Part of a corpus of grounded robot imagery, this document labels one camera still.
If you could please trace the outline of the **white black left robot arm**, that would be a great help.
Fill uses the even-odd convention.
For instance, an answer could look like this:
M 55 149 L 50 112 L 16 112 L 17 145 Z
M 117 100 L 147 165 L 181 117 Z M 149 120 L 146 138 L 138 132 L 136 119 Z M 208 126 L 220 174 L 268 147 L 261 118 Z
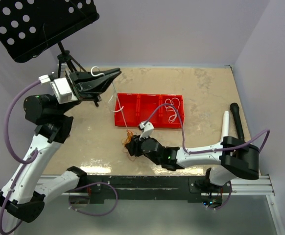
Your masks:
M 66 115 L 83 101 L 100 102 L 113 81 L 121 74 L 119 68 L 100 71 L 68 72 L 64 77 L 42 75 L 36 85 L 49 83 L 53 94 L 31 95 L 24 100 L 25 118 L 36 125 L 34 136 L 23 158 L 11 146 L 8 129 L 4 141 L 19 167 L 9 182 L 0 189 L 0 207 L 16 219 L 16 225 L 34 221 L 45 205 L 67 191 L 90 192 L 87 173 L 78 167 L 69 167 L 62 175 L 38 185 L 49 161 L 69 137 L 73 117 Z

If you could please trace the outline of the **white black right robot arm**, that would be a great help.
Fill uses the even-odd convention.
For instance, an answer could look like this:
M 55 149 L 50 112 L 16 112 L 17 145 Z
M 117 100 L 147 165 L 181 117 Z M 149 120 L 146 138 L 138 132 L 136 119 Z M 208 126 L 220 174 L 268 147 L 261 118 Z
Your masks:
M 259 148 L 231 136 L 223 137 L 214 145 L 183 149 L 162 146 L 155 138 L 134 135 L 125 148 L 130 156 L 145 156 L 169 171 L 210 165 L 205 179 L 196 184 L 205 192 L 216 192 L 234 178 L 259 178 Z

